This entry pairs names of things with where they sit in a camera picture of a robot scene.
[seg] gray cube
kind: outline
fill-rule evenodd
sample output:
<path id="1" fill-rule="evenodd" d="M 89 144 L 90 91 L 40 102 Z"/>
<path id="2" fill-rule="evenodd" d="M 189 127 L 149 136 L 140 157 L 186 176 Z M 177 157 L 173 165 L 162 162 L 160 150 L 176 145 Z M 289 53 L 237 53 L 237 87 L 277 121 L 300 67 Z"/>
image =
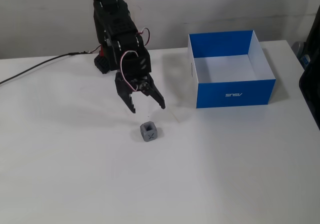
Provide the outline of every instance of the gray cube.
<path id="1" fill-rule="evenodd" d="M 152 121 L 143 123 L 140 126 L 140 131 L 145 142 L 153 141 L 158 137 L 156 125 Z"/>

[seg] gray object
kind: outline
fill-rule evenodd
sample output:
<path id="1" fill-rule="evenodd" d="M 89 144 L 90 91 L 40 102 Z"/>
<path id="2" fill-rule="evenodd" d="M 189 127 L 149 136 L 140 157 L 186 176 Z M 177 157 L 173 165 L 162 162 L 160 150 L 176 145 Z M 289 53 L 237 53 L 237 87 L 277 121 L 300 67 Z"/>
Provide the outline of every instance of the gray object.
<path id="1" fill-rule="evenodd" d="M 300 59 L 301 58 L 301 54 L 302 51 L 304 50 L 305 47 L 305 43 L 303 41 L 296 41 L 291 49 L 293 51 L 293 53 L 295 54 L 296 58 Z"/>
<path id="2" fill-rule="evenodd" d="M 141 131 L 143 140 L 145 142 L 150 142 L 152 140 L 157 139 L 158 137 L 158 131 L 157 131 L 156 125 L 152 121 L 143 123 L 140 126 L 140 131 Z"/>

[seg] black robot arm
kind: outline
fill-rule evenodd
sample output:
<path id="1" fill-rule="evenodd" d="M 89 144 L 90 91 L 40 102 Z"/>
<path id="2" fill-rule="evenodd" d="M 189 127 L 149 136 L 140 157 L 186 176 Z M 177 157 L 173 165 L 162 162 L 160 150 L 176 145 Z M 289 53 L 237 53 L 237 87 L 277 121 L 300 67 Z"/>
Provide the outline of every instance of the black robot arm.
<path id="1" fill-rule="evenodd" d="M 93 0 L 94 23 L 101 51 L 94 64 L 102 72 L 117 70 L 115 86 L 118 95 L 135 113 L 132 92 L 153 97 L 166 108 L 165 100 L 150 76 L 151 60 L 136 25 L 123 0 Z"/>

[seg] asus logo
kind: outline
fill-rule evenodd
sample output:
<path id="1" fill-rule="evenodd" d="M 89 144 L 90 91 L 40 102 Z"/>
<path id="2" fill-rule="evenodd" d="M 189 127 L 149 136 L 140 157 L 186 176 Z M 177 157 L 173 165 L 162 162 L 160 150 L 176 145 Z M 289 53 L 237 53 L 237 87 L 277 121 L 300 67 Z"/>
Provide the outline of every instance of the asus logo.
<path id="1" fill-rule="evenodd" d="M 225 97 L 240 97 L 242 93 L 225 94 Z"/>

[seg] open box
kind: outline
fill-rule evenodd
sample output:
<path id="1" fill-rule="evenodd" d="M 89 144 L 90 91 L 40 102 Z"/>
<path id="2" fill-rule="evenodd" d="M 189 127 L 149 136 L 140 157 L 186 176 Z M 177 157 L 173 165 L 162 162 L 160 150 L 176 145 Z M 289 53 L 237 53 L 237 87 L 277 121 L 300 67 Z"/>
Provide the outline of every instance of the open box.
<path id="1" fill-rule="evenodd" d="M 196 108 L 266 105 L 276 79 L 253 30 L 190 34 Z"/>

